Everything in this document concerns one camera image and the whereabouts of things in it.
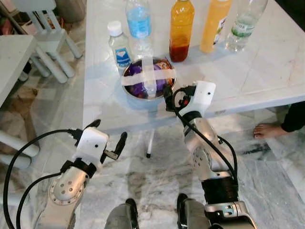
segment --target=black cable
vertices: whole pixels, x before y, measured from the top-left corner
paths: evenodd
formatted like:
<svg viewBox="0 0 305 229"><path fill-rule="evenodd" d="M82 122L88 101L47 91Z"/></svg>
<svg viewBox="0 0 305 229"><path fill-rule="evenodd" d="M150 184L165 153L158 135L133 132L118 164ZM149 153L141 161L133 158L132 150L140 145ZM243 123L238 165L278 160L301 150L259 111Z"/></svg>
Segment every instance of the black cable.
<svg viewBox="0 0 305 229"><path fill-rule="evenodd" d="M47 132L45 134L42 134L40 136L38 136L37 138L31 140L30 142L28 142L26 145L24 145L12 158L12 160L10 161L9 167L8 167L8 171L6 173L5 176L5 180L4 180L4 187L3 187L3 212L4 212L4 217L6 220L6 223L8 224L10 229L15 229L14 225L10 219L10 213L9 213L9 206L8 206L8 191L9 191L9 182L10 182L10 174L11 171L13 169L14 163L17 159L17 157L30 145L32 145L33 143L37 142L38 140L48 136L48 135L52 135L55 133L69 133L69 134L74 134L74 130L71 129L62 129L62 130L54 130L54 131L50 131Z"/></svg>
<svg viewBox="0 0 305 229"><path fill-rule="evenodd" d="M175 114L177 115L177 117L185 124L187 125L191 130L193 130L197 135L199 135L219 156L220 158L225 162L225 164L228 166L230 172L232 173L233 179L236 183L236 185L238 186L238 180L237 180L237 174L235 173L232 165L230 164L230 162L227 160L227 158L225 158L225 156L219 151L219 149L214 146L214 144L207 139L199 130L197 130L194 126L192 126L185 118L183 118L175 105L175 98L178 92L184 92L183 88L178 89L177 91L174 92L173 97L172 97L172 104L173 104L173 109L175 111Z"/></svg>
<svg viewBox="0 0 305 229"><path fill-rule="evenodd" d="M234 150L234 148L231 146L231 144L225 140L223 137L218 136L218 138L223 141L224 143L226 143L226 145L230 148L231 152L232 152L232 156L233 156L233 162L234 162L234 171L237 175L237 157L236 157L236 152Z"/></svg>
<svg viewBox="0 0 305 229"><path fill-rule="evenodd" d="M21 216L21 211L22 211L22 207L23 207L23 203L28 195L28 193L30 192L30 190L36 185L38 184L39 182L41 182L42 180L45 180L45 179L48 179L48 178L52 178L52 177L57 177L57 176L60 176L61 175L61 172L59 173L54 173L54 174L51 174L51 175L47 175L47 176L44 176L44 177L41 177L37 180L35 180L33 183L31 183L30 186L28 186L28 188L25 190L25 192L23 193L23 196L20 200L20 203L19 203L19 206L18 206L18 210L17 210L17 215L16 215L16 227L17 229L21 229L21 223L20 223L20 216Z"/></svg>

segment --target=red sauce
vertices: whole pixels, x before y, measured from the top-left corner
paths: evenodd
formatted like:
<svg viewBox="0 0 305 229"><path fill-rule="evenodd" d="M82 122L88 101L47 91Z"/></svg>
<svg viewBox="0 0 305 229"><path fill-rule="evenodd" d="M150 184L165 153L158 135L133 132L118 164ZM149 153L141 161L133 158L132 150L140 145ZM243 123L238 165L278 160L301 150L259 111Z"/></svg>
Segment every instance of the red sauce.
<svg viewBox="0 0 305 229"><path fill-rule="evenodd" d="M187 53L189 51L189 46L170 46L170 57L173 62L181 62L184 61L187 57Z"/></svg>

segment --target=bottle label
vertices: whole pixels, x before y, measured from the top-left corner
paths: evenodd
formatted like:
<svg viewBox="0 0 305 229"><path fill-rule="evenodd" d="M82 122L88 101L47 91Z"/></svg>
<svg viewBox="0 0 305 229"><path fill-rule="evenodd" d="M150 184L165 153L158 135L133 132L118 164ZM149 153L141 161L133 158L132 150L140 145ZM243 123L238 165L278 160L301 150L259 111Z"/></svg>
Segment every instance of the bottle label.
<svg viewBox="0 0 305 229"><path fill-rule="evenodd" d="M152 32L150 16L141 21L128 20L128 25L131 36L137 39L145 38Z"/></svg>
<svg viewBox="0 0 305 229"><path fill-rule="evenodd" d="M213 45L216 45L219 41L219 38L220 38L220 35L221 35L221 31L223 30L224 28L224 23L225 23L225 20L226 20L227 17L224 17L222 18L219 23L218 23L218 27L217 27L217 33L215 35L215 38L214 38L214 43Z"/></svg>
<svg viewBox="0 0 305 229"><path fill-rule="evenodd" d="M126 48L116 49L115 58L118 66L122 68L128 67L132 62Z"/></svg>
<svg viewBox="0 0 305 229"><path fill-rule="evenodd" d="M254 26L235 21L232 27L232 33L237 37L250 37L254 30Z"/></svg>

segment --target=plastic bottle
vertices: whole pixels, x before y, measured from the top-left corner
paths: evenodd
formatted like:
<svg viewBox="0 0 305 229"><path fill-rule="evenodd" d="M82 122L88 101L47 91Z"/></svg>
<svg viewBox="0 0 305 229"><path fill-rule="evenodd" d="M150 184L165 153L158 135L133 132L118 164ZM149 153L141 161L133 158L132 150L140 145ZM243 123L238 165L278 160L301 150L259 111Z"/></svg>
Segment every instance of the plastic bottle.
<svg viewBox="0 0 305 229"><path fill-rule="evenodd" d="M255 25L263 14L268 0L243 0L237 18L226 39L226 48L239 51L244 48Z"/></svg>
<svg viewBox="0 0 305 229"><path fill-rule="evenodd" d="M208 18L205 23L200 50L205 53L213 52L218 43L232 0L212 0Z"/></svg>
<svg viewBox="0 0 305 229"><path fill-rule="evenodd" d="M177 0L171 11L170 57L184 61L189 51L195 10L189 0Z"/></svg>
<svg viewBox="0 0 305 229"><path fill-rule="evenodd" d="M147 0L127 0L126 17L136 59L153 55L151 13Z"/></svg>
<svg viewBox="0 0 305 229"><path fill-rule="evenodd" d="M109 46L112 48L115 63L119 69L125 69L132 62L128 37L123 33L119 21L109 22L107 28L110 34Z"/></svg>

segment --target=orange juice bottle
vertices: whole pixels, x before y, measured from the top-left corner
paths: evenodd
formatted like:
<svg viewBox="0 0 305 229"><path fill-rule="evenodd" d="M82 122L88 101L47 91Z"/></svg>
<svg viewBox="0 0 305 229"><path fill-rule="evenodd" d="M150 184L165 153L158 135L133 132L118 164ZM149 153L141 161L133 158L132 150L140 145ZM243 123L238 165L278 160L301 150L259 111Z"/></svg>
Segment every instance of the orange juice bottle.
<svg viewBox="0 0 305 229"><path fill-rule="evenodd" d="M189 51L195 9L189 0L177 0L171 12L170 57L184 61Z"/></svg>
<svg viewBox="0 0 305 229"><path fill-rule="evenodd" d="M213 52L220 33L224 27L225 19L231 7L232 0L212 0L208 18L205 23L200 50L206 53Z"/></svg>

